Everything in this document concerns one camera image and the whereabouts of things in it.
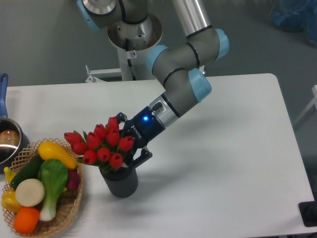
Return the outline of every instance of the yellow squash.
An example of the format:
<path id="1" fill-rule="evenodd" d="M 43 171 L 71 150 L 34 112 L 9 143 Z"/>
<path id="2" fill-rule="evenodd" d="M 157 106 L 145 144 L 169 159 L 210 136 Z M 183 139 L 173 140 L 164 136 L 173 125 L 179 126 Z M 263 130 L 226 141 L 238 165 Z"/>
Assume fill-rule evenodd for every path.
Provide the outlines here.
<path id="1" fill-rule="evenodd" d="M 39 154 L 43 160 L 58 159 L 69 170 L 77 167 L 77 161 L 59 144 L 51 141 L 42 142 L 38 148 Z"/>
<path id="2" fill-rule="evenodd" d="M 13 188 L 8 189 L 2 194 L 1 205 L 6 210 L 14 213 L 17 213 L 22 208 L 22 205 L 19 204 L 15 198 L 15 191 Z"/>
<path id="3" fill-rule="evenodd" d="M 14 178 L 14 176 L 16 176 L 15 172 L 12 172 L 9 167 L 5 167 L 3 169 L 4 174 L 5 174 L 5 179 L 8 181 L 8 183 L 11 183 L 12 179 Z"/>

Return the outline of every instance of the metal stand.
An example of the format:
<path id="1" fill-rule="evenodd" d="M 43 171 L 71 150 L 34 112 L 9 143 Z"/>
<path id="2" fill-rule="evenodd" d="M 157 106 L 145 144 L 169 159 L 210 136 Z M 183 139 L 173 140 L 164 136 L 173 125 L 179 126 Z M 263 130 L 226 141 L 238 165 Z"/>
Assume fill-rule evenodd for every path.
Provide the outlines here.
<path id="1" fill-rule="evenodd" d="M 297 131 L 317 110 L 317 85 L 312 88 L 314 98 L 307 104 L 293 123 L 294 131 Z"/>
<path id="2" fill-rule="evenodd" d="M 206 74 L 206 69 L 204 65 L 201 66 L 199 70 L 204 75 Z M 101 78 L 113 78 L 121 76 L 120 68 L 89 70 L 88 65 L 86 65 L 86 71 L 88 76 L 85 81 L 86 83 L 107 82 L 107 80 L 101 80 Z"/>

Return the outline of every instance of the tulip bouquet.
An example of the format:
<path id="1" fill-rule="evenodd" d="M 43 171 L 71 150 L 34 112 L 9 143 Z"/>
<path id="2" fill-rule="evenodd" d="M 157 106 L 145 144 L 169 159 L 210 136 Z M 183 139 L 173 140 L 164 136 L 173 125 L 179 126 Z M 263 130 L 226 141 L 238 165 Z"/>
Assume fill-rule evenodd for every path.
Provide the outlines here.
<path id="1" fill-rule="evenodd" d="M 115 117 L 108 120 L 108 124 L 97 124 L 94 132 L 67 132 L 65 140 L 71 145 L 71 150 L 79 155 L 79 163 L 98 166 L 102 174 L 116 171 L 124 166 L 133 147 L 132 136 L 123 137 L 120 133 L 119 123 Z"/>

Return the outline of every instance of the red tulip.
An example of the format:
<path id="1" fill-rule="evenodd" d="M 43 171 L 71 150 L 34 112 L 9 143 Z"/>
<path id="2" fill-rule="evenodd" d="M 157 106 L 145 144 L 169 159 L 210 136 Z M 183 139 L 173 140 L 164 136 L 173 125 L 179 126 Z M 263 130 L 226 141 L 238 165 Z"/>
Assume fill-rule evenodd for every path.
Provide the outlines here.
<path id="1" fill-rule="evenodd" d="M 87 150 L 84 153 L 83 163 L 85 165 L 93 165 L 97 159 L 97 153 L 94 150 Z"/>
<path id="2" fill-rule="evenodd" d="M 89 132 L 87 135 L 87 144 L 89 149 L 94 150 L 95 147 L 99 147 L 101 144 L 101 139 L 99 136 L 95 135 L 92 132 Z"/>
<path id="3" fill-rule="evenodd" d="M 132 149 L 133 143 L 133 136 L 126 136 L 120 140 L 119 149 L 127 152 Z"/>
<path id="4" fill-rule="evenodd" d="M 119 130 L 119 123 L 115 117 L 109 118 L 107 131 Z"/>
<path id="5" fill-rule="evenodd" d="M 106 137 L 106 141 L 111 146 L 117 146 L 120 141 L 119 130 L 111 130 Z"/>
<path id="6" fill-rule="evenodd" d="M 119 169 L 123 164 L 123 158 L 119 153 L 113 154 L 109 160 L 109 164 L 115 168 Z"/>
<path id="7" fill-rule="evenodd" d="M 78 142 L 71 146 L 71 150 L 77 155 L 83 155 L 88 150 L 86 142 Z"/>
<path id="8" fill-rule="evenodd" d="M 111 152 L 108 148 L 102 147 L 98 150 L 97 157 L 100 161 L 107 162 L 111 157 Z"/>
<path id="9" fill-rule="evenodd" d="M 102 124 L 97 124 L 96 127 L 95 127 L 95 130 L 94 130 L 94 134 L 99 136 L 99 138 L 101 140 L 105 140 L 106 136 L 107 136 L 107 130 L 106 128 L 104 127 L 104 125 Z"/>
<path id="10" fill-rule="evenodd" d="M 66 132 L 64 133 L 64 138 L 69 142 L 70 145 L 81 142 L 82 137 L 79 133 Z"/>

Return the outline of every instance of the robotic arm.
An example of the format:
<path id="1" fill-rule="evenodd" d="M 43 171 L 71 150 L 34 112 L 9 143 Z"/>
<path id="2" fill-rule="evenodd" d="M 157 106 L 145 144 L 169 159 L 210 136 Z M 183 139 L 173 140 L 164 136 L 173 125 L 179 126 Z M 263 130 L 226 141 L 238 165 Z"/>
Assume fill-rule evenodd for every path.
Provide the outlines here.
<path id="1" fill-rule="evenodd" d="M 91 29 L 107 27 L 123 81 L 155 79 L 145 62 L 161 39 L 162 25 L 148 13 L 147 0 L 78 0 L 77 4 Z"/>
<path id="2" fill-rule="evenodd" d="M 112 21 L 123 21 L 127 26 L 131 25 L 131 29 L 135 29 L 135 24 L 148 19 L 146 0 L 79 2 L 99 26 L 105 26 Z M 212 27 L 201 0 L 173 0 L 173 4 L 181 20 L 187 43 L 170 50 L 163 45 L 155 46 L 155 42 L 150 46 L 151 50 L 146 57 L 150 73 L 165 88 L 165 92 L 130 120 L 127 120 L 123 113 L 116 116 L 118 121 L 125 122 L 123 133 L 135 138 L 133 152 L 142 148 L 140 157 L 133 160 L 132 153 L 128 160 L 128 163 L 134 166 L 139 166 L 152 156 L 146 147 L 152 139 L 211 92 L 210 83 L 198 68 L 208 61 L 224 56 L 229 50 L 227 36 L 222 30 Z"/>

